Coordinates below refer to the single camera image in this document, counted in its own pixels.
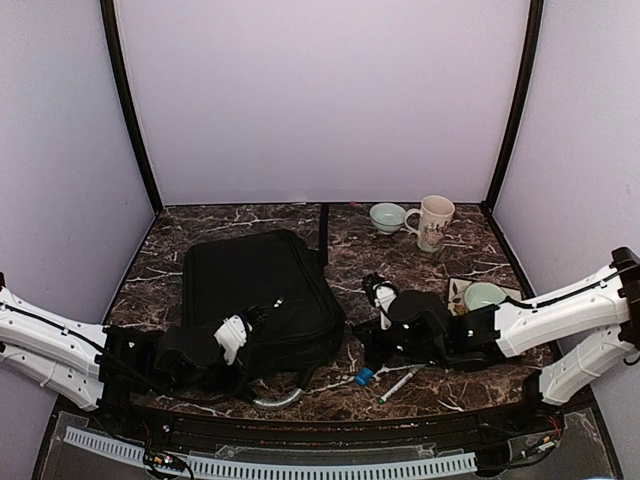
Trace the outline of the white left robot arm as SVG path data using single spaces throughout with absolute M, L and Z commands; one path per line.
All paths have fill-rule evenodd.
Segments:
M 249 310 L 202 327 L 137 330 L 90 324 L 37 307 L 1 289 L 1 359 L 101 417 L 120 436 L 141 427 L 126 400 L 150 392 L 182 398 L 213 387 L 220 399 L 241 390 L 253 356 Z

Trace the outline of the black student bag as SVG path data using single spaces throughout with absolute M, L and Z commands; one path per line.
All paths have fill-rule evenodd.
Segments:
M 332 361 L 346 315 L 326 278 L 328 205 L 322 205 L 318 247 L 287 229 L 191 246 L 182 274 L 182 324 L 205 326 L 258 306 L 248 381 L 231 397 L 264 410 L 288 407 L 305 393 L 314 371 Z

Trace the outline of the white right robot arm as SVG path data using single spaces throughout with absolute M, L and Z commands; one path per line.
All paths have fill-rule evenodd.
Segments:
M 556 362 L 530 374 L 524 401 L 510 413 L 521 434 L 534 432 L 549 416 L 619 360 L 639 351 L 639 257 L 612 251 L 610 264 L 568 287 L 526 300 L 506 297 L 462 315 L 434 293 L 398 290 L 377 273 L 362 287 L 378 317 L 354 327 L 365 365 L 356 374 L 364 386 L 386 359 L 466 372 L 484 370 L 526 351 L 582 331 L 590 334 Z

